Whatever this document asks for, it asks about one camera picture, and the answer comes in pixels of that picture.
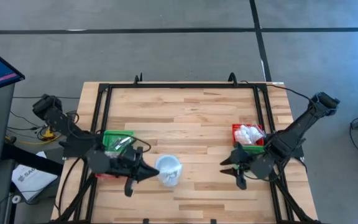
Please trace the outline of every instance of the black floor stripe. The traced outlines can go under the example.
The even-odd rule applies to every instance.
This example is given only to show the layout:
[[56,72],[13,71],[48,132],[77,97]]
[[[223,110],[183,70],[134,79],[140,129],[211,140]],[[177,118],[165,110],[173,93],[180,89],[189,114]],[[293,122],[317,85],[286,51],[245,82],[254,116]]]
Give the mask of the black floor stripe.
[[158,29],[83,29],[83,30],[0,30],[0,34],[175,34],[255,32],[254,28],[158,28]]
[[358,27],[333,28],[261,28],[262,32],[358,32]]
[[260,29],[259,17],[258,17],[258,12],[256,10],[255,0],[249,0],[249,4],[251,6],[252,18],[254,19],[255,33],[256,33],[256,39],[258,41],[260,59],[263,62],[262,66],[265,73],[265,81],[271,82],[272,76],[270,75],[269,63],[267,62],[266,49],[265,49],[264,39],[262,37],[262,32]]

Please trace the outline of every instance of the gray floor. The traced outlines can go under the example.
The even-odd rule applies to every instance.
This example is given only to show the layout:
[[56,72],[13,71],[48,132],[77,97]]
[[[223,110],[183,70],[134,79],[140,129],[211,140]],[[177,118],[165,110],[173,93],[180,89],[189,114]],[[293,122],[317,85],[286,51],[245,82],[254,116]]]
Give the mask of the gray floor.
[[[256,2],[262,27],[358,27],[358,1]],[[2,30],[253,25],[249,2],[240,0],[0,0]],[[358,223],[358,152],[349,138],[349,122],[358,117],[358,32],[264,33],[263,38],[273,81],[342,101],[335,116],[309,130],[303,149],[319,219]],[[16,96],[79,96],[85,81],[133,80],[140,72],[147,81],[218,81],[230,72],[240,80],[264,80],[254,33],[0,35],[0,55],[26,75]],[[289,99],[299,116],[307,102],[292,94]],[[41,123],[31,112],[34,101],[14,100],[12,111]],[[77,104],[63,100],[64,110]],[[27,127],[15,117],[9,124]],[[358,144],[358,131],[354,137]],[[55,144],[22,147],[59,158]],[[20,204],[16,223],[46,222],[52,206],[53,199]]]

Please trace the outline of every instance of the butcher block tabletop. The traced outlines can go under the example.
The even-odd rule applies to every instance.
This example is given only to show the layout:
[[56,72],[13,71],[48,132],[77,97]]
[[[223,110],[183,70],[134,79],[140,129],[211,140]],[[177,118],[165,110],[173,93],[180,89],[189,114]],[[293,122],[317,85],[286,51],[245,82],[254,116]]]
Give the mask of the butcher block tabletop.
[[[98,85],[86,82],[83,86],[77,112],[78,126],[84,130],[91,127]],[[293,121],[286,91],[269,86],[268,95],[276,129],[286,128]],[[262,93],[260,99],[269,132]],[[103,106],[96,129],[100,128]],[[180,160],[183,170],[176,187],[164,187],[153,177],[135,185],[132,197],[124,195],[126,178],[98,179],[92,223],[142,223],[144,218],[150,223],[209,223],[211,219],[218,223],[275,223],[268,182],[246,179],[247,190],[240,190],[234,177],[219,172],[230,167],[219,163],[232,151],[231,125],[257,120],[254,94],[248,88],[113,89],[107,130],[131,130],[134,136],[150,143],[151,150],[144,154],[150,166],[160,156],[171,154]],[[74,160],[65,162],[61,180]],[[68,177],[61,211],[78,192],[82,169],[80,161]],[[300,207],[317,219],[305,168],[291,160],[285,175]],[[285,219],[279,191],[278,195]],[[81,219],[85,218],[87,205],[85,195]],[[54,208],[52,219],[57,217]]]

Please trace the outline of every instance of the yellow cable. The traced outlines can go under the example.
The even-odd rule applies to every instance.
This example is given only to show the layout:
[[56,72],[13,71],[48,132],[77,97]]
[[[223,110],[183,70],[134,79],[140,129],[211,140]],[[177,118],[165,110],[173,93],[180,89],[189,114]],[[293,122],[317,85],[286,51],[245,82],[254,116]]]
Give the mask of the yellow cable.
[[26,142],[26,141],[17,141],[19,143],[22,143],[22,144],[30,144],[30,145],[44,145],[44,144],[48,144],[48,143],[51,143],[53,141],[56,141],[58,138],[60,138],[62,135],[59,135],[59,136],[56,136],[54,139],[51,139],[49,141],[45,141],[45,142]]

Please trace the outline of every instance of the white paper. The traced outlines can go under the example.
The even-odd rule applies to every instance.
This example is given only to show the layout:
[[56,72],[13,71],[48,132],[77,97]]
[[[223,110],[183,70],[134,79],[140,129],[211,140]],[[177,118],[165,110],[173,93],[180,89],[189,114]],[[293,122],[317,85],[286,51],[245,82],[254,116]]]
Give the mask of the white paper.
[[[44,158],[47,157],[43,151],[38,152],[37,156]],[[43,190],[44,187],[46,187],[56,178],[56,175],[23,165],[18,165],[12,173],[12,181],[15,183],[19,191],[22,192],[22,195],[27,201],[32,200]]]

